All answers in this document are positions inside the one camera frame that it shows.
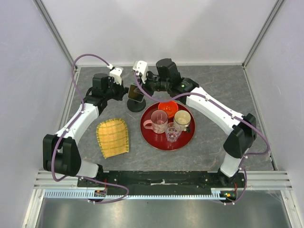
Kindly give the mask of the black phone stand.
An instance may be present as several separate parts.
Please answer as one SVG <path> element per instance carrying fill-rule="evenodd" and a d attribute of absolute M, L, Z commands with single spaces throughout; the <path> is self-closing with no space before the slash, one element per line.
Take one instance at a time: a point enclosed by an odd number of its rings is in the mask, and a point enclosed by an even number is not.
<path fill-rule="evenodd" d="M 146 107 L 146 101 L 143 99 L 141 102 L 137 102 L 132 99 L 128 99 L 127 108 L 134 113 L 141 112 Z"/>

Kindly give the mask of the black smartphone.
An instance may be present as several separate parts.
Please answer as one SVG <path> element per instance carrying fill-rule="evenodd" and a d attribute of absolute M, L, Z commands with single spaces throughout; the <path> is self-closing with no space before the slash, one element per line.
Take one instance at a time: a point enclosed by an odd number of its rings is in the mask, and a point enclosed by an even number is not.
<path fill-rule="evenodd" d="M 134 85 L 131 84 L 128 91 L 128 98 L 141 103 L 144 99 L 144 94 L 140 91 L 140 89 Z"/>

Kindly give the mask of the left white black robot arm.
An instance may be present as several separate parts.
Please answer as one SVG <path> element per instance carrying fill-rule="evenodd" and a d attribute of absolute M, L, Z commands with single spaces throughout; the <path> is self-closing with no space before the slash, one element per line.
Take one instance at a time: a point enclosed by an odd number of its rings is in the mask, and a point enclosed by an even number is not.
<path fill-rule="evenodd" d="M 94 187 L 104 182 L 104 175 L 99 172 L 98 164 L 81 159 L 78 146 L 81 137 L 89 125 L 100 116 L 111 99 L 121 101 L 128 92 L 120 75 L 95 74 L 93 86 L 88 90 L 78 111 L 72 119 L 57 133 L 47 134 L 43 139 L 43 168 L 52 173 L 55 181 L 60 181 L 56 174 L 63 177 L 88 177 Z"/>

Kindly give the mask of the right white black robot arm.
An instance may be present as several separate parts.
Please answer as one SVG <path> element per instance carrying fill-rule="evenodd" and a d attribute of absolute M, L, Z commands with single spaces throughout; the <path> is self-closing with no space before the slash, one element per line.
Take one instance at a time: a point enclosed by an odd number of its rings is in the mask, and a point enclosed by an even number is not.
<path fill-rule="evenodd" d="M 166 91 L 172 99 L 208 117 L 228 136 L 223 145 L 226 154 L 217 179 L 221 186 L 230 186 L 235 181 L 245 152 L 256 139 L 256 118 L 252 114 L 243 115 L 229 109 L 210 96 L 197 82 L 182 77 L 170 58 L 159 60 L 156 68 L 158 73 L 154 74 L 145 61 L 139 61 L 133 67 L 136 81 L 140 83 L 146 96 L 152 96 L 157 91 Z"/>

